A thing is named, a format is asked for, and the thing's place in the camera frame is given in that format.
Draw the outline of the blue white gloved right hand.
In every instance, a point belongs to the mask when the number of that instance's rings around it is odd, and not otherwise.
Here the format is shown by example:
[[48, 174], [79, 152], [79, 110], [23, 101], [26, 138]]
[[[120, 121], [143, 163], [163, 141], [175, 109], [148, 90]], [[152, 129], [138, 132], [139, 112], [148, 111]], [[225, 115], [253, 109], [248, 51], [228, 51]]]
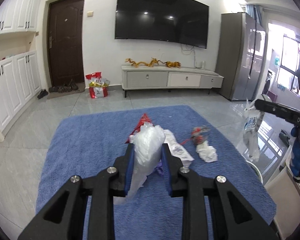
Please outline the blue white gloved right hand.
[[299, 177], [300, 173], [300, 143], [299, 143], [299, 129], [298, 127], [293, 127], [291, 130], [291, 136], [296, 137], [293, 147], [292, 147], [292, 157], [290, 160], [290, 169], [294, 177]]

